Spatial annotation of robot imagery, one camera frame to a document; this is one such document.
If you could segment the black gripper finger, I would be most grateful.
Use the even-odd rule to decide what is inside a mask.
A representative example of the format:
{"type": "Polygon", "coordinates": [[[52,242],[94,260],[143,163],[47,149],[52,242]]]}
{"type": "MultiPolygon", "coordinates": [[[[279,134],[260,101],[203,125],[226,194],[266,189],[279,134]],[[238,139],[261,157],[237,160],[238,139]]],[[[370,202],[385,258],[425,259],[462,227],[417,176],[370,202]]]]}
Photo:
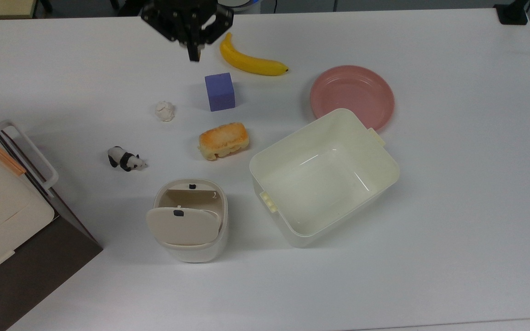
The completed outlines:
{"type": "Polygon", "coordinates": [[[212,23],[202,27],[199,23],[207,23],[194,19],[194,61],[199,62],[201,50],[206,44],[210,45],[228,31],[233,25],[234,11],[231,9],[216,9],[209,18],[214,18],[212,23]]]}
{"type": "Polygon", "coordinates": [[[191,62],[196,61],[196,46],[191,42],[183,19],[171,10],[143,10],[141,18],[160,35],[186,48],[191,62]]]}

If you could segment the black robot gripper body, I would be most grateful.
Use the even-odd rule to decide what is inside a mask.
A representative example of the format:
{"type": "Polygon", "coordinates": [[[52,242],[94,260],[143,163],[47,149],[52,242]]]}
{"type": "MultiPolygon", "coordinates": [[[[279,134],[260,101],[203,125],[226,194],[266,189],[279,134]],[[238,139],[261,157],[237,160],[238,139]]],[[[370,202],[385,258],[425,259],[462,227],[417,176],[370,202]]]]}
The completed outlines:
{"type": "Polygon", "coordinates": [[[191,23],[194,19],[205,21],[219,9],[219,3],[216,0],[155,0],[154,10],[171,10],[178,12],[183,19],[185,29],[191,29],[191,23]]]}

